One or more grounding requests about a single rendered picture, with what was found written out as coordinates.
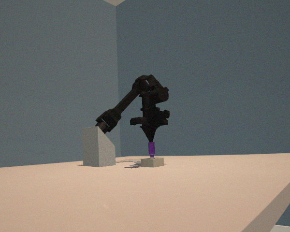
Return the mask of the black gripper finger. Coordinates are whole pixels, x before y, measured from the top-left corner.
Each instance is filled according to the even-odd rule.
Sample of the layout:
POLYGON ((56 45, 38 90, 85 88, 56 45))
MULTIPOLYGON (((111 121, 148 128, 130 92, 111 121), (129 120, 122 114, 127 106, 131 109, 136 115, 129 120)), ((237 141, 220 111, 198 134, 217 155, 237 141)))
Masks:
POLYGON ((140 128, 142 128, 145 135, 147 136, 149 142, 152 142, 152 129, 153 129, 153 127, 154 127, 154 125, 140 126, 140 128))
POLYGON ((160 125, 155 125, 152 129, 152 142, 153 142, 153 139, 154 139, 154 135, 155 135, 155 132, 156 132, 156 129, 160 127, 160 125))

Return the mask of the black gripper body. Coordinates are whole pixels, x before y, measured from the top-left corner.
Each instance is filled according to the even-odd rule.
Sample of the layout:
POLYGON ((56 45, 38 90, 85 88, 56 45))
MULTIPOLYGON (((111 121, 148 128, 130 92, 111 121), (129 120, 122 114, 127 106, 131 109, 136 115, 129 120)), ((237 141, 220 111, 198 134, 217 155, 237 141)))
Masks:
POLYGON ((143 117, 135 117, 131 118, 130 125, 142 124, 142 126, 146 125, 168 125, 168 120, 157 119, 153 116, 149 117, 150 109, 157 109, 156 105, 149 104, 143 105, 141 111, 143 112, 143 117), (153 106, 153 107, 152 107, 153 106))

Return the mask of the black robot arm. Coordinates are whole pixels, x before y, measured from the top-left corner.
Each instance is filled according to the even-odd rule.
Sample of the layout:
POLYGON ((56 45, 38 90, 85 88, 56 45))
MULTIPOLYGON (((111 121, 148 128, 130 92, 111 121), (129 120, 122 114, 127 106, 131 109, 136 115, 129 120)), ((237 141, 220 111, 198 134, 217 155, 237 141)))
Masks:
MULTIPOLYGON (((157 103, 168 100, 168 91, 169 89, 163 87, 153 75, 142 75, 135 80, 132 84, 131 91, 116 105, 115 108, 105 111, 96 119, 96 126, 98 126, 104 134, 110 132, 121 119, 121 113, 139 94, 139 97, 142 97, 142 106, 149 104, 156 105, 157 103)), ((170 116, 170 111, 160 111, 160 108, 157 107, 157 109, 150 109, 149 117, 151 116, 157 119, 166 120, 166 118, 169 118, 170 116)))

